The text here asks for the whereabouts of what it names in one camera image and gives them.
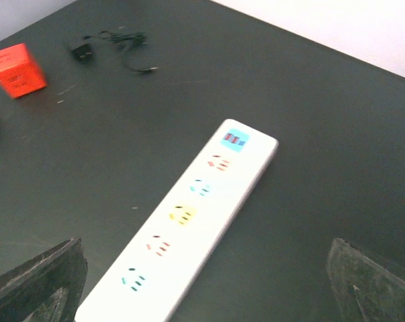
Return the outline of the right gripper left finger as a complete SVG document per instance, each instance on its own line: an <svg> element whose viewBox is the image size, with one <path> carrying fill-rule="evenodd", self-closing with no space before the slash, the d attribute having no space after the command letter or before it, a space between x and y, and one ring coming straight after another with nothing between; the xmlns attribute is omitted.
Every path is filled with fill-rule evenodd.
<svg viewBox="0 0 405 322"><path fill-rule="evenodd" d="M78 237L0 275L0 321L74 321L87 272Z"/></svg>

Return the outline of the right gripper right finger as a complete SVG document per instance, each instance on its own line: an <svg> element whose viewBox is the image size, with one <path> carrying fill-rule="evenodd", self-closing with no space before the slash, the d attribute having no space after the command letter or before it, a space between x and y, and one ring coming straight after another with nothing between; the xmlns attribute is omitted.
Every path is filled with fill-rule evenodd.
<svg viewBox="0 0 405 322"><path fill-rule="evenodd" d="M405 321L405 268L334 238L326 272L343 321Z"/></svg>

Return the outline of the white power strip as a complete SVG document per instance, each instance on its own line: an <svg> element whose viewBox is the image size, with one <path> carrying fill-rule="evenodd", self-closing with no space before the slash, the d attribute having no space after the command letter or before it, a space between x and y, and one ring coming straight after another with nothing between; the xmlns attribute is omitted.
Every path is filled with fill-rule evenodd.
<svg viewBox="0 0 405 322"><path fill-rule="evenodd" d="M279 142L222 122L77 309L76 321L168 321Z"/></svg>

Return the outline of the red cube plug adapter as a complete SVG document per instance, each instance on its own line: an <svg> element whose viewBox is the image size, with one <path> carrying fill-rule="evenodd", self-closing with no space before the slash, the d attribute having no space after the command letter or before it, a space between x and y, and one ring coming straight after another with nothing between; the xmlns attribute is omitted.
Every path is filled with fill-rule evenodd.
<svg viewBox="0 0 405 322"><path fill-rule="evenodd" d="M13 99L47 87L44 72L25 43L0 50L0 86Z"/></svg>

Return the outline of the black plug with thin cable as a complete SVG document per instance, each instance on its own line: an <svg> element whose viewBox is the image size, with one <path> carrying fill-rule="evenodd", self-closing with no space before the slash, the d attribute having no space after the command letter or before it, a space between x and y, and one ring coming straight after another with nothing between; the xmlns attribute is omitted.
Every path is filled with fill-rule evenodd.
<svg viewBox="0 0 405 322"><path fill-rule="evenodd" d="M140 75L151 74L156 72L159 68L157 66L135 68L130 64L130 59L128 58L133 49L146 45L146 39L147 37L144 32L123 34L103 30L98 34L82 36L74 42L68 42L66 44L66 49L75 60L79 62L90 62L94 58L94 50L91 45L91 40L106 42L118 47L118 56L124 67L129 71Z"/></svg>

